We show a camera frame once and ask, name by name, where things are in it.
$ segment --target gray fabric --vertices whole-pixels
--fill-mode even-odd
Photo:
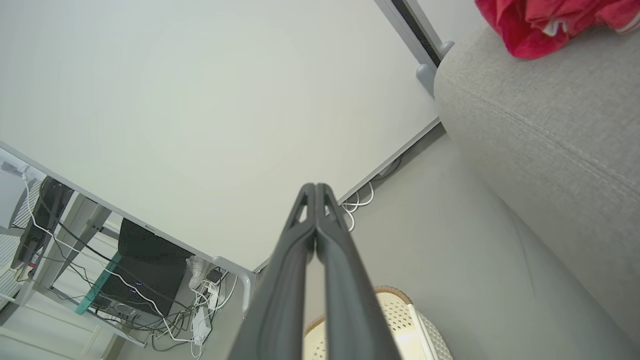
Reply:
[[[468,162],[640,344],[640,31],[518,60],[487,28],[446,56],[435,98]]]

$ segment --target white basket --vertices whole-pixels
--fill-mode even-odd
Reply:
[[[413,306],[403,292],[390,286],[375,288],[380,308],[403,359],[453,360],[442,336],[433,324]],[[304,360],[326,360],[324,316],[305,331]]]

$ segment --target desk leg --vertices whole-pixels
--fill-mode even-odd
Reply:
[[[247,311],[249,311],[253,292],[255,291],[255,273],[241,267],[240,265],[232,263],[221,256],[214,256],[211,258],[211,262],[225,270],[228,270],[231,274],[238,276],[238,279],[242,281],[244,286],[242,297],[242,317],[245,318]]]
[[[100,230],[102,225],[104,225],[104,222],[107,220],[110,214],[111,214],[111,210],[105,208],[104,206],[95,204],[95,210],[92,211],[89,220],[84,223],[84,229],[82,230],[80,235],[77,235],[78,238],[83,242],[88,243],[98,233],[98,231]],[[64,235],[69,235],[68,232],[64,229],[61,229],[60,233]],[[66,255],[67,259],[65,260],[64,264],[60,266],[60,270],[58,270],[58,273],[56,274],[55,279],[59,278],[60,275],[62,275],[62,273],[69,266],[69,264],[71,264],[73,260],[76,259],[76,256],[79,254],[79,252],[84,249],[84,244],[82,242],[77,241],[75,239],[73,239],[72,241],[74,242],[73,248],[76,249],[77,251],[71,251],[68,248],[63,249],[67,252],[67,255]]]

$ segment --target shoe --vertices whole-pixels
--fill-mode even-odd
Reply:
[[[191,269],[189,288],[195,290],[202,284],[204,277],[207,276],[210,264],[205,259],[193,255],[187,259],[187,266]]]

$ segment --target metal frame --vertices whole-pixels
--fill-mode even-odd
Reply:
[[[404,17],[400,14],[400,11],[393,4],[392,0],[375,0],[376,4],[385,15],[387,20],[391,23],[394,29],[398,32],[404,43],[407,45],[413,56],[420,63],[415,71],[415,76],[418,78],[422,86],[433,97],[433,83],[438,70],[438,65],[433,62],[429,53],[425,50],[420,40],[413,33],[413,30],[407,24]],[[437,60],[441,60],[454,45],[453,41],[442,42],[433,26],[427,19],[426,14],[422,11],[422,8],[418,4],[417,0],[401,0],[404,4],[410,16],[415,20],[420,32],[424,34],[429,42],[430,47],[436,52],[435,56]]]
[[[231,274],[237,275],[240,280],[242,281],[243,285],[244,285],[244,295],[243,295],[243,304],[242,304],[242,309],[243,309],[243,316],[246,315],[246,310],[249,308],[250,302],[251,302],[251,298],[253,297],[253,292],[255,289],[255,273],[245,269],[242,266],[239,266],[221,256],[208,256],[207,254],[204,254],[201,250],[198,250],[192,246],[189,246],[181,241],[179,241],[178,239],[174,238],[173,236],[170,236],[169,234],[165,234],[162,231],[159,231],[157,229],[154,229],[152,226],[149,226],[148,224],[144,223],[143,221],[141,221],[140,219],[136,218],[135,216],[122,211],[121,209],[119,209],[118,207],[104,201],[103,199],[101,199],[98,196],[95,196],[94,194],[86,191],[85,189],[82,189],[81,187],[77,186],[76,184],[72,183],[71,181],[69,181],[67,178],[60,176],[59,174],[56,174],[55,172],[49,170],[48,168],[42,166],[42,164],[39,164],[37,161],[33,161],[31,158],[29,158],[28,156],[24,155],[23,153],[19,152],[18,150],[14,149],[13,147],[10,147],[9,145],[7,145],[6,143],[0,141],[0,147],[2,149],[4,149],[5,151],[9,152],[11,155],[17,157],[18,159],[31,164],[31,166],[39,169],[40,171],[42,171],[43,173],[45,173],[48,176],[51,176],[53,178],[55,178],[56,180],[58,180],[59,182],[67,185],[68,187],[70,187],[71,189],[75,190],[78,194],[82,194],[82,196],[91,198],[91,199],[95,199],[95,203],[100,204],[100,206],[102,206],[105,209],[110,209],[111,211],[115,211],[116,213],[124,216],[125,218],[127,218],[128,220],[134,222],[135,224],[138,224],[139,226],[144,227],[145,229],[153,232],[154,234],[160,236],[161,238],[164,238],[165,240],[168,240],[180,247],[182,247],[183,249],[186,249],[187,251],[190,251],[193,254],[196,254],[197,256],[200,256],[203,259],[208,259],[209,261],[212,261],[214,264],[224,268],[225,270],[228,270]],[[69,228],[69,230],[74,231],[74,233],[77,233],[75,229],[69,227],[66,222],[65,222],[65,226],[67,226]],[[101,232],[105,233],[106,229],[106,234],[108,235],[112,235],[114,232],[112,229],[109,229],[108,227],[105,227],[104,229],[102,228],[102,226],[99,227],[99,230],[101,230]],[[49,248],[47,249],[47,252],[45,253],[45,256],[49,257],[48,252],[51,251],[51,246],[49,246]]]
[[[96,204],[82,194],[78,194],[76,201],[74,201],[63,223],[74,234],[79,233],[80,236],[78,236],[78,238],[88,243],[100,229],[103,229],[104,222],[107,217],[109,217],[109,214],[111,214],[111,210]],[[84,248],[84,244],[77,241],[64,229],[60,229],[57,239],[78,251],[82,251]],[[33,279],[29,279],[22,285],[14,302],[19,306],[25,306],[34,292],[37,291],[67,308],[72,313],[76,313],[76,309],[80,303],[74,299],[67,299],[69,296],[56,289],[53,284],[69,266],[71,261],[75,259],[77,252],[66,247],[59,248],[54,242],[55,240],[52,238],[48,240],[44,251],[44,256],[47,259],[40,258],[41,261],[36,265]],[[60,249],[64,249],[65,254],[62,254]],[[104,321],[91,311],[85,311],[79,314],[79,316],[89,319],[91,323],[99,325],[136,345],[141,347],[145,346],[144,343],[129,337],[121,328]]]

